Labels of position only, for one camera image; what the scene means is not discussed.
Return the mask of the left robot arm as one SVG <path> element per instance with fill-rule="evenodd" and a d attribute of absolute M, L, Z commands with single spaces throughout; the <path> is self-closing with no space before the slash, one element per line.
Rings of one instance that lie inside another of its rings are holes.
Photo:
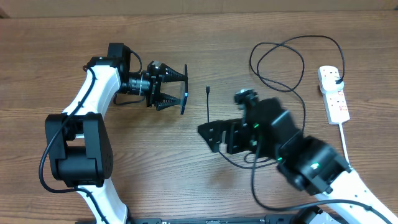
<path fill-rule="evenodd" d="M 47 146 L 39 164 L 39 181 L 53 194 L 79 193 L 95 223 L 133 223 L 130 210 L 111 180 L 113 150 L 104 124 L 118 94 L 136 95 L 160 111 L 188 98 L 188 71 L 179 73 L 159 61 L 130 70 L 136 53 L 123 43 L 110 43 L 105 57 L 92 57 L 83 67 L 86 80 L 75 99 L 45 120 Z"/>

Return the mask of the blue Galaxy smartphone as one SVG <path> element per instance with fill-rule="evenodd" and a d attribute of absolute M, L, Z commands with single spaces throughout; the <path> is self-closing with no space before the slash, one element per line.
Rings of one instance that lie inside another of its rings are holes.
<path fill-rule="evenodd" d="M 185 112 L 185 107 L 187 104 L 188 99 L 188 70 L 187 64 L 184 65 L 184 73 L 183 73 L 183 81 L 181 83 L 180 91 L 181 91 L 181 98 L 180 98 L 180 114 L 183 115 Z"/>

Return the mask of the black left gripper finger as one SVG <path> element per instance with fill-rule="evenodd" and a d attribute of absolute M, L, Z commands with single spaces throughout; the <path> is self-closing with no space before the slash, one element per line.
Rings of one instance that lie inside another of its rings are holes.
<path fill-rule="evenodd" d="M 162 75 L 163 83 L 184 82 L 187 80 L 186 75 L 176 72 L 174 69 L 164 63 L 160 65 L 160 74 Z"/>
<path fill-rule="evenodd" d="M 154 102 L 157 111 L 164 110 L 171 106 L 179 105 L 180 103 L 181 99 L 168 95 L 166 93 L 159 93 L 159 95 L 156 96 Z"/>

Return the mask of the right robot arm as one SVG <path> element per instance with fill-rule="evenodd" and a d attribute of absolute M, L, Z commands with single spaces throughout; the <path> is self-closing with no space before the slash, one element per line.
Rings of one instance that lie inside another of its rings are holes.
<path fill-rule="evenodd" d="M 275 212 L 328 205 L 348 223 L 397 223 L 397 216 L 346 159 L 326 142 L 304 136 L 277 98 L 248 105 L 243 118 L 205 123 L 198 133 L 213 152 L 223 142 L 231 154 L 252 151 L 256 158 L 276 160 L 278 171 L 291 185 L 317 198 L 313 203 L 275 207 Z"/>

